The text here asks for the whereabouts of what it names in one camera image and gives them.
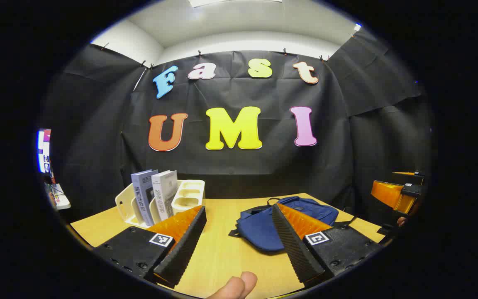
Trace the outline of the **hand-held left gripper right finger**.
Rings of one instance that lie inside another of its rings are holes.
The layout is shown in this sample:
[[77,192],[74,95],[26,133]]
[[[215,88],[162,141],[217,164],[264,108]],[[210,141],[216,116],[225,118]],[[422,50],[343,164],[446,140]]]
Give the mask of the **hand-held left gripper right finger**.
[[272,219],[303,284],[318,284],[339,276],[383,249],[348,221],[328,225],[279,203],[273,205]]

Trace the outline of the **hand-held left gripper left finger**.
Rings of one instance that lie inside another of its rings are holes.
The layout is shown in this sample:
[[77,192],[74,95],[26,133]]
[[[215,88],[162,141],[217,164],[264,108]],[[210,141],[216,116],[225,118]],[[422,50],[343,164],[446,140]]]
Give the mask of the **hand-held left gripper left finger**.
[[174,288],[206,222],[205,206],[195,206],[148,229],[131,226],[95,247],[93,253],[132,277]]

